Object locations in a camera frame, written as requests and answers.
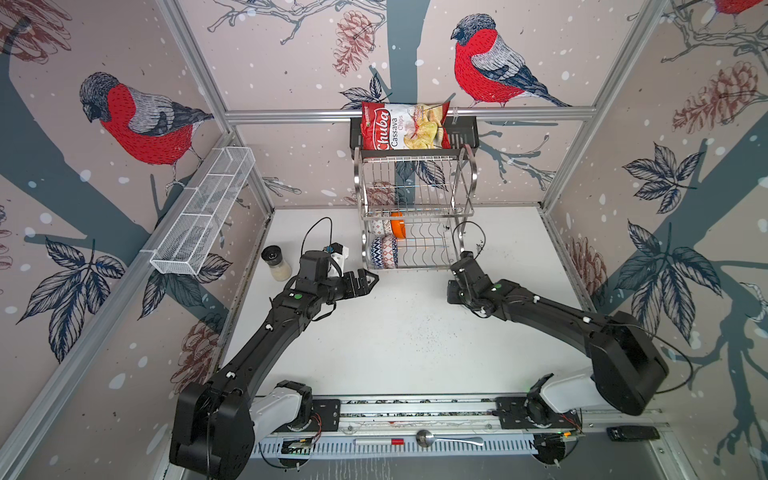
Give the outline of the dark blue geometric bowl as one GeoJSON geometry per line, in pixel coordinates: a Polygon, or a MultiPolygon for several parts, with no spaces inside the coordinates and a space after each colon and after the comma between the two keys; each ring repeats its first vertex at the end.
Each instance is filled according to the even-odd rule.
{"type": "Polygon", "coordinates": [[[394,235],[386,235],[380,241],[381,263],[385,269],[396,269],[398,266],[398,242],[394,235]]]}

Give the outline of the orange plastic bowl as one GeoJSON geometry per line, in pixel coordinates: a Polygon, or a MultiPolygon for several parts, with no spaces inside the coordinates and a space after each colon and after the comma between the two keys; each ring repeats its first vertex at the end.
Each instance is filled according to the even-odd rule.
{"type": "Polygon", "coordinates": [[[391,230],[392,230],[392,234],[397,239],[406,239],[407,238],[406,226],[405,226],[405,222],[403,220],[403,214],[401,212],[392,212],[391,213],[390,227],[391,227],[391,230]]]}

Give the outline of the steel wire dish rack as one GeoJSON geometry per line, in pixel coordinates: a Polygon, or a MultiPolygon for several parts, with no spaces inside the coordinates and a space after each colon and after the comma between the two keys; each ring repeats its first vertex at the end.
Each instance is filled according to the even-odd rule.
{"type": "Polygon", "coordinates": [[[362,229],[362,259],[370,270],[443,270],[464,250],[464,231],[474,214],[478,170],[465,146],[458,157],[412,156],[364,159],[353,154],[354,199],[362,229]],[[396,269],[371,265],[373,219],[401,212],[407,238],[397,239],[396,269]]]}

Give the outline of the red patterned ceramic bowl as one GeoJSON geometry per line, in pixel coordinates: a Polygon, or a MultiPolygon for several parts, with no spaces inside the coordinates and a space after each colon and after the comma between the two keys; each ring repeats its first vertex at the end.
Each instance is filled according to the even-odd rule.
{"type": "Polygon", "coordinates": [[[376,237],[369,247],[371,265],[376,269],[384,268],[384,238],[376,237]]]}

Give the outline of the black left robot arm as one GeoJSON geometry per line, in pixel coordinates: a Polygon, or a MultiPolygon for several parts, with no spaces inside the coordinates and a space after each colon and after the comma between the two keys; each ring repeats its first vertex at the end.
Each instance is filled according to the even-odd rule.
{"type": "Polygon", "coordinates": [[[277,360],[325,305],[369,294],[377,274],[342,271],[326,251],[302,254],[299,271],[270,301],[270,310],[244,347],[205,383],[181,392],[174,416],[169,461],[210,479],[235,479],[254,447],[284,425],[305,426],[312,390],[284,380],[266,396],[258,390],[277,360]]]}

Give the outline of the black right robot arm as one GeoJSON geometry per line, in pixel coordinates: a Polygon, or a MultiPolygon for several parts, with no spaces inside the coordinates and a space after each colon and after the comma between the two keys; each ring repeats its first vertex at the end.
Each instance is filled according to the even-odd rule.
{"type": "Polygon", "coordinates": [[[547,334],[584,354],[588,368],[570,375],[546,374],[527,394],[536,423],[549,413],[609,406],[631,416],[644,413],[660,392],[669,368],[650,335],[625,312],[584,312],[531,292],[518,283],[493,281],[465,251],[450,266],[447,301],[479,318],[495,317],[547,334]]]}

